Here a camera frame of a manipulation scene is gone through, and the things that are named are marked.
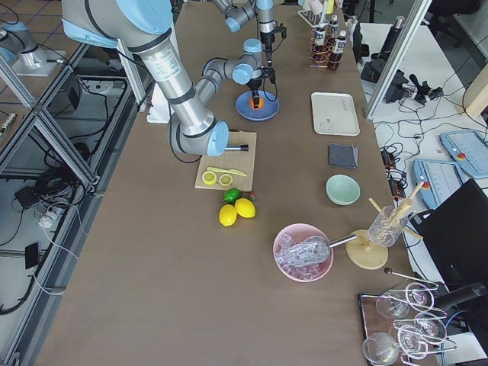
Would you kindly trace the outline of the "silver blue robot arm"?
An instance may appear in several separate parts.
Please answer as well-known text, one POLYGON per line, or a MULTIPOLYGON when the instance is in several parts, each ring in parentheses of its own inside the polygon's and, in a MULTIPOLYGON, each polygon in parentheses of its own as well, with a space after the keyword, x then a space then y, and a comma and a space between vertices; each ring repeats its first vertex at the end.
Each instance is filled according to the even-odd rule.
POLYGON ((267 66, 271 67, 276 25, 274 2, 272 0, 247 1, 240 7, 228 0, 213 0, 213 3, 225 17, 226 25, 232 33, 240 31, 254 18, 258 20, 258 31, 265 48, 267 66))
POLYGON ((131 53, 141 57, 175 112, 169 124, 169 140, 179 152, 208 156, 224 153, 229 128, 205 105, 224 79, 245 85, 259 75, 259 40, 246 40, 238 59, 209 62, 194 84, 170 41, 173 16, 169 1, 64 1, 62 10, 67 37, 105 48, 115 48, 122 41, 131 53))

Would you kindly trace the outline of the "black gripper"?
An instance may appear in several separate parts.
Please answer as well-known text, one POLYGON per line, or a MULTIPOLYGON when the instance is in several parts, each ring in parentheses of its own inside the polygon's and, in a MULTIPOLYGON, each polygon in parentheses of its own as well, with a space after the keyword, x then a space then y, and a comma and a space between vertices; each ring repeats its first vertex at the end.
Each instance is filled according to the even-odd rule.
POLYGON ((264 105, 264 100, 259 94, 259 88, 262 86, 262 78, 253 78, 247 82, 251 90, 251 109, 259 110, 264 105))
POLYGON ((265 56, 267 65, 272 65, 272 53, 273 53, 273 43, 275 42, 275 34, 274 32, 260 32, 260 40, 262 45, 264 46, 265 56))

